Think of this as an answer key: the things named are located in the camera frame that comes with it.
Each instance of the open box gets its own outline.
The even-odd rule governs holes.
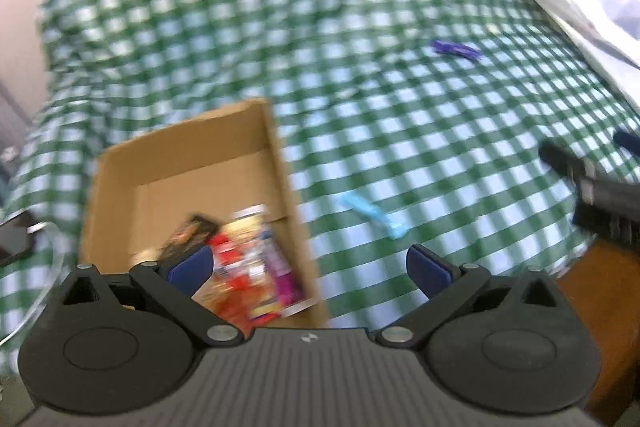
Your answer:
[[[123,273],[136,254],[162,246],[191,214],[226,223],[234,212],[263,203],[305,294],[318,302],[269,325],[322,327],[326,309],[297,202],[269,103],[248,100],[107,149],[84,216],[81,258],[101,273]]]

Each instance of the brown wooden surface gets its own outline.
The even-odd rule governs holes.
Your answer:
[[[596,241],[558,280],[602,354],[589,412],[613,425],[634,396],[640,329],[640,254]]]

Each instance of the wire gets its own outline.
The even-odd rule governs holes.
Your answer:
[[[51,267],[51,272],[49,273],[49,278],[40,291],[38,297],[33,301],[33,304],[27,310],[27,313],[20,324],[18,324],[17,328],[15,328],[15,330],[11,333],[7,334],[7,336],[5,336],[5,338],[0,341],[0,347],[4,346],[4,344],[14,338],[14,336],[17,335],[18,332],[30,322],[30,320],[33,318],[33,315],[35,315],[38,311],[38,308],[41,306],[44,299],[46,299],[47,295],[49,295],[49,292],[51,291],[53,286],[56,285],[56,281],[62,273],[62,268],[65,260],[65,247],[62,244],[62,232],[60,232],[60,229],[55,223],[52,223],[51,221],[44,221],[42,223],[37,223],[36,225],[29,227],[27,229],[27,233],[36,233],[40,230],[45,231],[45,234],[49,238],[51,248],[53,249],[54,261],[53,266]]]

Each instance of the checkered tablecloth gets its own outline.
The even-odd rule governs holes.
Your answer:
[[[424,300],[404,269],[412,243],[494,273],[565,266],[586,236],[570,223],[571,192],[537,159],[543,138],[640,174],[610,140],[638,116],[532,0],[46,0],[42,35],[50,101],[8,211],[54,220],[68,266],[105,147],[252,96],[273,103],[338,327],[380,327]],[[438,56],[435,38],[484,56]],[[352,189],[407,236],[342,208]],[[2,272],[3,335],[51,259],[41,237]]]

